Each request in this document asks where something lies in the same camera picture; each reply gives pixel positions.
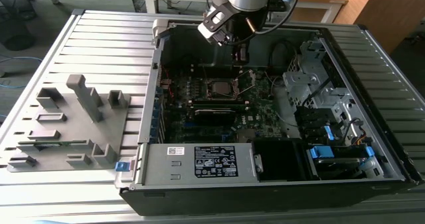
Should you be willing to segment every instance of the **barcode sticker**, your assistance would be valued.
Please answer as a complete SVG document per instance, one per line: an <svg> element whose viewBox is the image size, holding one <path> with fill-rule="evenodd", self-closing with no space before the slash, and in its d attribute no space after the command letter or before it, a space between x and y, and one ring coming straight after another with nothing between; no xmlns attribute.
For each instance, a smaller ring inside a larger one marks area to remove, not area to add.
<svg viewBox="0 0 425 224"><path fill-rule="evenodd" d="M167 155L183 155L185 148L183 147L167 147L166 154Z"/></svg>

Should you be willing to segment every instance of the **blue cable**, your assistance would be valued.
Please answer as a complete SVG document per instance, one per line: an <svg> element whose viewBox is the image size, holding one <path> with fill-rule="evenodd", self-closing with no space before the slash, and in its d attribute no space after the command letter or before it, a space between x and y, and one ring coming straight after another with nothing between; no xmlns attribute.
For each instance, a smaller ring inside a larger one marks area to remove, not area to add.
<svg viewBox="0 0 425 224"><path fill-rule="evenodd" d="M7 56L3 56L1 54L0 54L0 56L5 57L3 60L0 60L0 63L3 62L3 61L11 60L11 59L33 59L33 60L37 60L39 63L42 61L39 58L35 58L35 57L31 57L31 56L7 57ZM5 86L5 85L0 85L0 87L18 89L18 88L23 88L25 86Z"/></svg>
<svg viewBox="0 0 425 224"><path fill-rule="evenodd" d="M6 57L3 60L0 60L0 63L11 59L33 59L37 60L38 62L41 62L42 60L39 58L31 57L31 56L15 56L15 57Z"/></svg>
<svg viewBox="0 0 425 224"><path fill-rule="evenodd" d="M25 86L5 86L5 85L0 85L0 87L10 88L10 89L18 89L18 88L23 88Z"/></svg>

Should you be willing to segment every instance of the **red wire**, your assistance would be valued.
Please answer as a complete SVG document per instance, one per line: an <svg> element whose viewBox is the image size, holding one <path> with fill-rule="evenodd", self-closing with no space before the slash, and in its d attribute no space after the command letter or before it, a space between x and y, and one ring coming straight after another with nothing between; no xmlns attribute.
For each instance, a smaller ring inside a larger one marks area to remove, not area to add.
<svg viewBox="0 0 425 224"><path fill-rule="evenodd" d="M166 79L169 80L170 77L169 77L169 74L167 74L167 70L166 69L163 69L163 70L165 70ZM171 98L174 98L174 94L173 94L171 89L170 89L170 84L167 84L167 92L170 93Z"/></svg>

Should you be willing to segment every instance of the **warning label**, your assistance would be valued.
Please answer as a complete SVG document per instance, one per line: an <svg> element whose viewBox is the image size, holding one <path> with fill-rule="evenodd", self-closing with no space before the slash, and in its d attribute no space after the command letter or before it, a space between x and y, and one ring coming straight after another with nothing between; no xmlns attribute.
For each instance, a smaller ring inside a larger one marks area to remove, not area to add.
<svg viewBox="0 0 425 224"><path fill-rule="evenodd" d="M197 178L236 177L234 146L194 147Z"/></svg>

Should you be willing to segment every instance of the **mesh wastebasket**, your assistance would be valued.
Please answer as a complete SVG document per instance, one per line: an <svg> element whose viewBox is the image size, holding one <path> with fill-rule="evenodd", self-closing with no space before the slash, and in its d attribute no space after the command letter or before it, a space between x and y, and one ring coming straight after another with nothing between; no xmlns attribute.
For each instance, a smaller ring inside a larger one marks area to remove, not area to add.
<svg viewBox="0 0 425 224"><path fill-rule="evenodd" d="M34 17L29 0L0 0L0 43L7 50L19 51L33 45L23 20Z"/></svg>

